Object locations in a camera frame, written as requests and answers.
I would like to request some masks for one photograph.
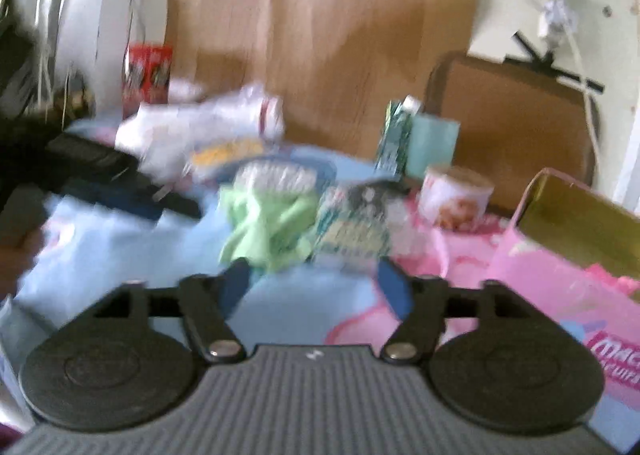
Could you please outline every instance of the pink label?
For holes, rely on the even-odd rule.
[[[601,331],[589,340],[587,348],[609,381],[640,391],[640,345]]]

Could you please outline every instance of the pink bag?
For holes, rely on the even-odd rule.
[[[565,179],[550,171],[539,176],[549,174]],[[534,183],[505,231],[486,278],[514,289],[598,358],[606,375],[606,397],[598,408],[608,403],[609,409],[597,410],[591,425],[625,452],[640,436],[640,305],[603,283],[600,267],[582,269],[524,236],[518,222]]]

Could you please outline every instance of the white cap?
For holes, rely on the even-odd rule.
[[[422,108],[422,102],[418,98],[413,96],[407,96],[402,102],[402,110],[409,112],[410,114],[417,114]]]

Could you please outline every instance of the green cloth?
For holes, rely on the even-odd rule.
[[[234,229],[220,262],[246,258],[252,267],[274,272],[311,254],[312,245],[302,235],[316,222],[316,193],[266,193],[224,185],[219,198]]]

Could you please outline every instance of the person's hand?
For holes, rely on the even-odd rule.
[[[43,246],[44,234],[38,229],[29,233],[19,247],[0,247],[0,297],[15,294],[18,279],[35,265]]]

